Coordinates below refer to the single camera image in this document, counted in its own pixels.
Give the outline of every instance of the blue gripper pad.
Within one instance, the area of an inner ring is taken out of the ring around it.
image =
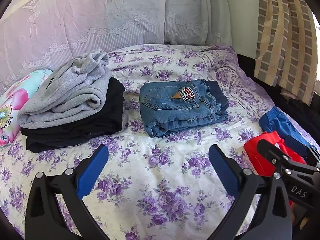
[[[234,159],[227,158],[216,144],[209,149],[209,160],[228,195],[237,198],[242,170],[238,163]]]
[[[77,178],[77,195],[80,199],[82,199],[84,196],[89,195],[93,185],[97,181],[101,171],[106,165],[108,158],[108,147],[105,145],[100,145],[98,149],[94,151],[90,158],[81,161],[79,166],[82,164],[82,162],[84,162],[84,164],[87,164],[87,167],[84,168],[81,176]]]
[[[284,144],[302,157],[308,155],[307,146],[297,141],[295,138],[292,138],[291,136],[287,136],[284,139]]]

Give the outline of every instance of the curtain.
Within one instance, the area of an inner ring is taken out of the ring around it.
[[[305,0],[260,0],[254,76],[310,105],[316,72],[316,29]]]

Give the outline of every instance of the folded gray sweater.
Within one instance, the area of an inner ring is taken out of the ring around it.
[[[98,49],[60,66],[20,109],[20,126],[29,129],[52,127],[100,111],[111,77],[108,63],[108,54]]]

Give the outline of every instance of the brown leather tag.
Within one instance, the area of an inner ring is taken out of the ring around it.
[[[181,95],[180,95],[180,92],[176,92],[172,98],[178,98],[180,99],[181,98]]]

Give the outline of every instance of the floral bedsheet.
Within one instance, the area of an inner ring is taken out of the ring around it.
[[[258,120],[274,106],[272,100],[240,69],[230,47],[136,45],[109,56],[113,75],[126,88],[123,129],[76,147],[39,154],[27,151],[26,137],[18,135],[11,146],[0,149],[0,208],[23,236],[27,198],[35,174],[60,174],[105,144],[108,163],[83,200],[110,239],[206,240],[234,201],[210,165],[209,147],[217,143],[242,168],[254,170],[243,144],[262,133]],[[140,117],[141,85],[192,79],[219,82],[228,97],[229,119],[166,138],[150,138]],[[60,195],[58,200],[69,228],[79,233]],[[247,229],[256,202],[240,231]]]

